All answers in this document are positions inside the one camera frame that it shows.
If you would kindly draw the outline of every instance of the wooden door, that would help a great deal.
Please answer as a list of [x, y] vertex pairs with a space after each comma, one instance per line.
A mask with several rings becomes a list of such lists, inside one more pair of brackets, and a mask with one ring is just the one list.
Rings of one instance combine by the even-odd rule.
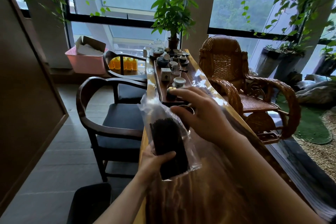
[[15, 0], [0, 0], [0, 215], [68, 117]]

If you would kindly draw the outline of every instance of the live edge wooden table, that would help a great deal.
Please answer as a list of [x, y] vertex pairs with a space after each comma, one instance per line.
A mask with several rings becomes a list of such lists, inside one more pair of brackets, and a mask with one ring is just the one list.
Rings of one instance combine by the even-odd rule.
[[[205, 88], [216, 102], [226, 110], [226, 116], [234, 127], [245, 131], [246, 137], [258, 152], [270, 163], [280, 176], [296, 191], [288, 175], [273, 158], [270, 152], [247, 126], [234, 109], [210, 85], [198, 64], [188, 56], [189, 63], [185, 69], [193, 86]], [[157, 93], [157, 81], [153, 61], [147, 58], [146, 73], [148, 79], [147, 97]], [[202, 162], [202, 168], [170, 182], [157, 179], [149, 188], [141, 208], [134, 221], [135, 224], [215, 224], [215, 223], [267, 223], [265, 209], [258, 207], [255, 198], [250, 201], [243, 188], [233, 180], [232, 168], [220, 149], [200, 138], [193, 130], [191, 137]], [[144, 130], [141, 152], [148, 145]]]

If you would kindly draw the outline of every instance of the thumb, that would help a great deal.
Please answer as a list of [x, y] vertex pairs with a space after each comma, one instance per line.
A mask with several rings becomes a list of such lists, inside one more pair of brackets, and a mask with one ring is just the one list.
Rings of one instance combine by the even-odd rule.
[[191, 114], [191, 112], [187, 111], [181, 106], [172, 106], [170, 107], [170, 110], [175, 113], [177, 116], [180, 117], [180, 119], [187, 123], [189, 126], [193, 127], [193, 124], [195, 123], [195, 116]]
[[169, 161], [172, 158], [174, 158], [175, 155], [176, 155], [175, 151], [170, 151], [170, 152], [167, 152], [165, 154], [157, 156], [157, 159], [158, 159], [160, 165], [162, 165], [163, 163], [166, 163], [167, 161]]

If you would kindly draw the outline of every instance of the gray tile floor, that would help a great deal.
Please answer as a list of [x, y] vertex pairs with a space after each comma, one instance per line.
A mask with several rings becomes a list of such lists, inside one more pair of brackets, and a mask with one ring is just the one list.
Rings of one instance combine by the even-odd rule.
[[[0, 218], [0, 224], [66, 223], [75, 191], [102, 182], [89, 137], [76, 110], [78, 85], [57, 88], [69, 118]], [[102, 124], [113, 102], [112, 88], [100, 89], [88, 104], [87, 117]], [[137, 167], [137, 163], [109, 162], [107, 171], [134, 175]], [[108, 182], [115, 199], [130, 179], [109, 178]]]

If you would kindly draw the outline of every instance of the artificial grass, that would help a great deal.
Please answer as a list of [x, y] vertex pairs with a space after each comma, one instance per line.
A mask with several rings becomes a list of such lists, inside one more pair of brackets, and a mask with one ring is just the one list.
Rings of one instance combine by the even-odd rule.
[[[276, 104], [285, 112], [289, 111], [286, 98], [279, 94]], [[307, 142], [314, 144], [327, 144], [332, 140], [332, 136], [322, 122], [324, 109], [313, 106], [301, 105], [301, 120], [294, 135]]]

